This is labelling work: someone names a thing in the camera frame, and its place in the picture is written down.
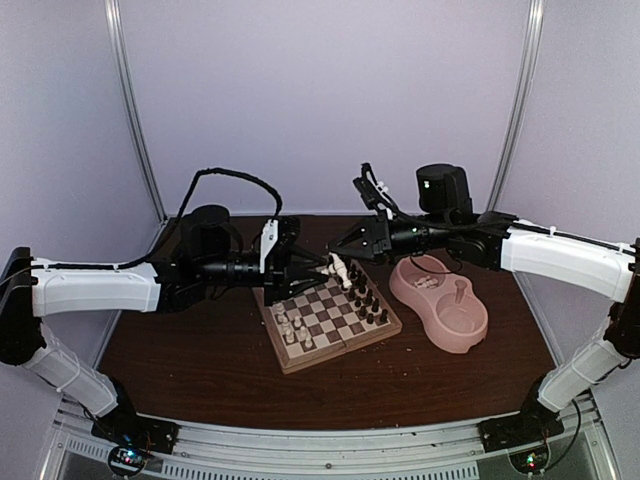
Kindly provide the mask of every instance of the white bracket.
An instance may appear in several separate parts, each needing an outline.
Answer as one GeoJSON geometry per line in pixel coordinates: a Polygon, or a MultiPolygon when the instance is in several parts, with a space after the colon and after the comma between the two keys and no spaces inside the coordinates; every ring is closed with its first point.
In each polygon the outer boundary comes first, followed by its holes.
{"type": "Polygon", "coordinates": [[[278,220],[271,219],[262,227],[260,238],[260,273],[264,273],[267,255],[278,242],[278,220]]]}

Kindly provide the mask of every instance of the purple wall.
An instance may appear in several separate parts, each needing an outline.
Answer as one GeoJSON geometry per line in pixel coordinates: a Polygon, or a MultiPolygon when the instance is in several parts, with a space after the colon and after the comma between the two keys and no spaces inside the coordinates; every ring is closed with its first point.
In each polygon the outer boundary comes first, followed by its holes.
{"type": "MultiPolygon", "coordinates": [[[[640,235],[640,4],[548,2],[536,75],[499,208],[558,229],[640,235]]],[[[596,294],[529,276],[565,358],[606,316],[596,294]]],[[[640,366],[595,389],[627,480],[638,478],[640,366]]]]}
{"type": "MultiPolygon", "coordinates": [[[[149,153],[167,210],[193,171],[247,170],[295,213],[363,212],[369,161],[407,210],[415,170],[451,162],[484,208],[520,66],[526,0],[122,2],[149,153]]],[[[266,194],[206,180],[194,205],[265,213],[266,194]]]]}
{"type": "MultiPolygon", "coordinates": [[[[2,0],[0,45],[0,259],[18,245],[71,261],[143,253],[157,224],[127,128],[104,2],[2,0]]],[[[46,322],[93,361],[109,315],[46,322]]],[[[3,478],[34,478],[58,403],[41,380],[0,365],[3,478]]]]}

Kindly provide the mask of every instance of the metal frame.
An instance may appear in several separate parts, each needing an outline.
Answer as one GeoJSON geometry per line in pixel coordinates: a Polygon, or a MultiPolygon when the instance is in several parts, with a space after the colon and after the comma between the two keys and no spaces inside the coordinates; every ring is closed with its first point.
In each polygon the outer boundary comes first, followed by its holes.
{"type": "MultiPolygon", "coordinates": [[[[601,480],[617,480],[615,459],[590,394],[578,404],[588,455],[601,480]]],[[[570,438],[577,423],[573,406],[562,412],[570,438]]],[[[504,456],[505,451],[483,453],[478,420],[440,425],[347,431],[277,431],[177,422],[180,426],[173,455],[157,455],[149,473],[173,479],[305,478],[410,479],[446,478],[446,471],[466,470],[478,478],[479,461],[504,456]]],[[[66,452],[104,461],[112,444],[90,436],[91,422],[81,407],[63,400],[44,452],[42,480],[58,479],[66,452]]]]}
{"type": "Polygon", "coordinates": [[[136,149],[138,162],[142,170],[143,179],[151,197],[153,208],[159,222],[167,219],[167,213],[162,203],[158,184],[156,182],[149,152],[142,133],[142,124],[140,123],[140,115],[136,105],[135,95],[133,92],[133,82],[131,81],[131,71],[129,68],[129,60],[127,58],[127,50],[124,43],[124,33],[122,30],[122,21],[120,19],[120,2],[119,0],[105,0],[105,8],[107,13],[107,25],[109,27],[109,36],[113,47],[113,54],[116,59],[116,66],[120,76],[120,86],[122,88],[122,96],[127,110],[127,119],[133,144],[136,149]]]}
{"type": "Polygon", "coordinates": [[[527,24],[527,33],[522,49],[522,61],[520,64],[518,84],[516,86],[516,95],[513,101],[507,134],[502,146],[498,171],[496,172],[489,202],[487,203],[487,210],[494,210],[500,200],[507,174],[509,173],[509,167],[511,166],[511,161],[516,150],[518,136],[524,119],[526,101],[531,89],[536,61],[538,60],[544,5],[544,0],[531,0],[529,4],[529,22],[527,24]]]}

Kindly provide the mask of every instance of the chess pawn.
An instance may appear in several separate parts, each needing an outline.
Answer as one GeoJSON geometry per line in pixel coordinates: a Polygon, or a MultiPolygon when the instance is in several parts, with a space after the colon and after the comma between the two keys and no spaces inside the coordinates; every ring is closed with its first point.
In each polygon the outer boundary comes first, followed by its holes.
{"type": "Polygon", "coordinates": [[[287,343],[293,343],[296,339],[293,330],[291,330],[290,328],[286,329],[284,331],[284,339],[286,340],[287,343]]]}

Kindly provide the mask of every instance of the chessboard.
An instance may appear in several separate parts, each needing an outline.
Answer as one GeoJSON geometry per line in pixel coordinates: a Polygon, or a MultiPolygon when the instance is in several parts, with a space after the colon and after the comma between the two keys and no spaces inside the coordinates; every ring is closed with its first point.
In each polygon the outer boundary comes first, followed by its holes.
{"type": "Polygon", "coordinates": [[[297,297],[264,306],[253,289],[282,372],[296,372],[400,333],[402,323],[362,267],[351,262],[351,289],[341,280],[305,290],[297,297]]]}

